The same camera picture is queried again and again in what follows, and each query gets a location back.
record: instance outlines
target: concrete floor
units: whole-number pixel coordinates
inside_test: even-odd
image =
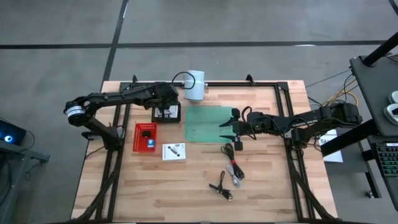
[[[111,43],[122,0],[3,0],[0,44]],[[130,0],[120,43],[191,41],[384,40],[398,30],[388,0]],[[375,45],[118,49],[110,80],[167,80],[203,70],[207,80],[304,80],[310,84],[346,70],[348,60]],[[76,96],[99,91],[108,49],[0,50],[0,116],[31,130],[33,150],[51,154],[35,169],[19,196],[15,223],[68,220],[87,142],[62,110]],[[308,88],[325,101],[349,73]],[[358,89],[359,110],[370,114]],[[339,217],[395,223],[377,171],[381,199],[363,196],[362,174],[330,176]]]

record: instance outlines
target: black table leg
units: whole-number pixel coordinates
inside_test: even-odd
[[[322,154],[323,156],[328,156],[346,146],[349,146],[350,144],[354,144],[370,135],[376,135],[378,133],[379,131],[377,130],[373,119],[370,119],[351,131],[348,131],[341,136],[338,136],[337,138],[334,138],[331,141],[323,144],[321,146]]]

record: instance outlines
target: wooden tabletop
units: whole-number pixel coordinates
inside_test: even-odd
[[[304,82],[287,82],[294,113],[309,111]],[[118,91],[119,84],[105,82],[103,91]],[[257,141],[242,138],[244,149],[235,151],[235,159],[244,171],[245,178],[243,187],[236,189],[226,172],[223,186],[230,189],[233,195],[229,202],[208,186],[209,183],[218,185],[220,172],[226,170],[229,162],[227,156],[220,152],[223,144],[187,142],[184,138],[185,109],[193,103],[183,98],[183,91],[180,91],[179,100],[182,104],[181,122],[158,124],[157,145],[152,154],[132,152],[135,123],[149,123],[151,110],[131,106],[114,222],[297,221],[282,139],[268,134],[257,135]],[[275,92],[271,87],[209,87],[199,105],[232,106],[240,110],[252,106],[254,111],[278,115]],[[114,109],[101,108],[96,118],[104,124],[111,123]],[[162,162],[162,144],[177,142],[185,142],[187,159],[182,162]],[[87,153],[102,145],[101,140],[90,142]],[[327,211],[336,217],[322,155],[312,147],[304,151],[310,188]],[[106,150],[101,150],[85,161],[72,218],[81,215],[99,192],[105,158]],[[304,214],[307,214],[302,192],[300,197]]]

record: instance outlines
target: red box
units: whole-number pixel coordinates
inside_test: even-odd
[[[142,136],[144,131],[150,131],[150,137]],[[133,152],[155,152],[156,123],[137,123],[134,132]]]

